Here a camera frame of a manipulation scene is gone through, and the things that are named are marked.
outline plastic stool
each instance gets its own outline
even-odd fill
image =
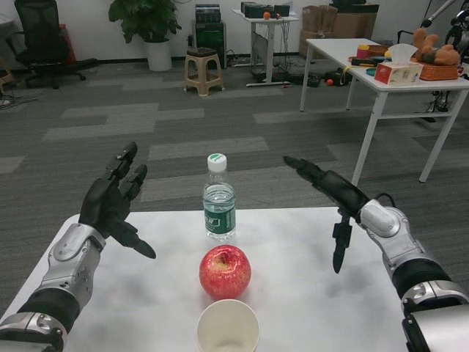
[[[218,75],[213,75],[207,69],[207,63],[211,60],[215,61],[217,64]],[[199,74],[189,75],[190,61],[195,62]],[[209,48],[189,49],[185,57],[184,91],[187,92],[187,88],[189,87],[195,87],[201,97],[206,97],[208,95],[208,89],[218,85],[221,86],[221,90],[225,90],[223,76],[221,74],[220,59],[218,58],[216,50]]]

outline white bottle cap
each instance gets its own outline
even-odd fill
[[[209,155],[207,158],[208,169],[213,172],[226,170],[226,156],[220,153]]]

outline wall baseboard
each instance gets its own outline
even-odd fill
[[[298,52],[294,53],[274,53],[273,55],[275,57],[277,56],[298,56]],[[234,59],[236,57],[249,57],[250,54],[230,54],[227,55],[228,59]],[[173,56],[172,59],[174,61],[184,61],[185,56]],[[98,60],[100,65],[107,65],[107,64],[131,64],[131,63],[137,63],[137,62],[147,62],[147,58],[142,57],[141,59],[108,59],[108,60]],[[17,69],[17,70],[12,70],[13,73],[16,74],[23,74],[23,73],[29,73],[29,71],[25,68]]]

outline tissue box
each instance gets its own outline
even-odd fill
[[[384,84],[409,84],[418,81],[423,68],[423,65],[416,62],[405,65],[384,62],[376,67],[374,79]]]

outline red apple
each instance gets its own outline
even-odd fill
[[[200,262],[199,278],[212,298],[236,298],[248,287],[251,265],[241,249],[225,244],[205,255]]]

